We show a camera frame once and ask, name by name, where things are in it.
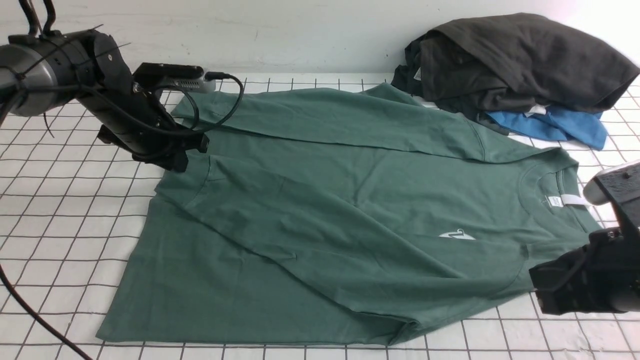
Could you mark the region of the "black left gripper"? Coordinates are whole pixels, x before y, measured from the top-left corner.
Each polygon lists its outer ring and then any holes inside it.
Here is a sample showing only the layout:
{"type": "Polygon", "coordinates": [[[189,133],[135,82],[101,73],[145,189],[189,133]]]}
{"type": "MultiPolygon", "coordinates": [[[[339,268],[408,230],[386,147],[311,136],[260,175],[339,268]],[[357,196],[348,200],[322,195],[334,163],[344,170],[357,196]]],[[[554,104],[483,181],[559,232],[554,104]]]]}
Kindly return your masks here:
{"type": "Polygon", "coordinates": [[[205,153],[210,139],[179,124],[160,102],[163,89],[146,91],[135,82],[112,36],[93,32],[93,114],[102,123],[98,138],[132,155],[133,160],[183,173],[187,152],[205,153]]]}

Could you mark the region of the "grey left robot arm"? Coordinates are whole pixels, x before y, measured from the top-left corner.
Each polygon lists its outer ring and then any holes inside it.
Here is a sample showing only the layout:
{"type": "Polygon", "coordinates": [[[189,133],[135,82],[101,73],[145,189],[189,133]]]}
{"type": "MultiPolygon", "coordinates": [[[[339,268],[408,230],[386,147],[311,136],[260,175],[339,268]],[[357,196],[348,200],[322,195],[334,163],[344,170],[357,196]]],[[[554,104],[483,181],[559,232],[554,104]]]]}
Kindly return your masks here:
{"type": "Polygon", "coordinates": [[[183,173],[187,152],[205,153],[203,130],[178,123],[163,91],[209,91],[201,66],[141,63],[132,71],[114,38],[95,29],[11,35],[1,47],[1,119],[38,117],[78,101],[100,123],[97,139],[137,162],[183,173]]]}

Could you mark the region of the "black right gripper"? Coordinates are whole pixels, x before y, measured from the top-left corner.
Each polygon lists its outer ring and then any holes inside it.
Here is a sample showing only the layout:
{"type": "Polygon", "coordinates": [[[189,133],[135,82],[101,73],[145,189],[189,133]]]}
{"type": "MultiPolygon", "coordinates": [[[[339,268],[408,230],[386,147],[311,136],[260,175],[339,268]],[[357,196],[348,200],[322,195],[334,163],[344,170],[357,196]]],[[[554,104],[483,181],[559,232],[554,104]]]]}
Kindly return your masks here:
{"type": "Polygon", "coordinates": [[[639,230],[594,231],[588,244],[532,267],[529,275],[544,314],[638,312],[639,230]]]}

